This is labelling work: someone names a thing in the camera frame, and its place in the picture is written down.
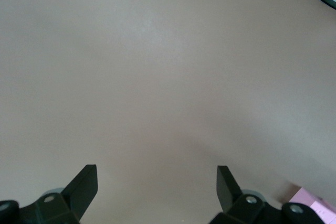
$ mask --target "silver screw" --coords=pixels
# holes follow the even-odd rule
[[[247,196],[246,201],[249,202],[250,204],[255,204],[258,202],[257,199],[253,196]]]
[[[291,205],[289,208],[290,208],[290,210],[292,210],[293,212],[295,212],[297,214],[303,213],[303,209],[298,205]]]
[[[10,203],[5,202],[2,205],[0,205],[0,211],[3,211],[5,209],[7,209],[10,206]]]
[[[47,203],[47,202],[51,202],[51,201],[54,200],[54,198],[55,198],[55,197],[54,197],[53,195],[48,196],[47,198],[44,199],[44,202],[45,202],[45,203]]]

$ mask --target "pink object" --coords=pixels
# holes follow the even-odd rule
[[[311,194],[303,187],[291,198],[289,202],[302,203],[313,209],[326,224],[336,224],[335,208],[328,202]]]

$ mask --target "screw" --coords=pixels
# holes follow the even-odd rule
[[[45,203],[47,203],[47,202],[51,202],[51,201],[53,201],[54,200],[54,196],[53,195],[51,195],[51,196],[48,196],[48,197],[46,197],[45,199],[44,199],[44,202]]]
[[[289,208],[290,208],[290,210],[292,210],[293,212],[295,212],[297,214],[303,213],[303,209],[298,205],[291,205]]]
[[[246,201],[249,202],[250,204],[255,204],[258,202],[257,199],[253,196],[247,196]]]
[[[2,205],[0,205],[0,211],[3,211],[5,209],[7,209],[10,206],[10,203],[5,202]]]

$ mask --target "beige surface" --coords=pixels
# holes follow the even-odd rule
[[[82,223],[208,223],[224,164],[336,204],[335,39],[318,0],[0,0],[0,199],[97,164]]]

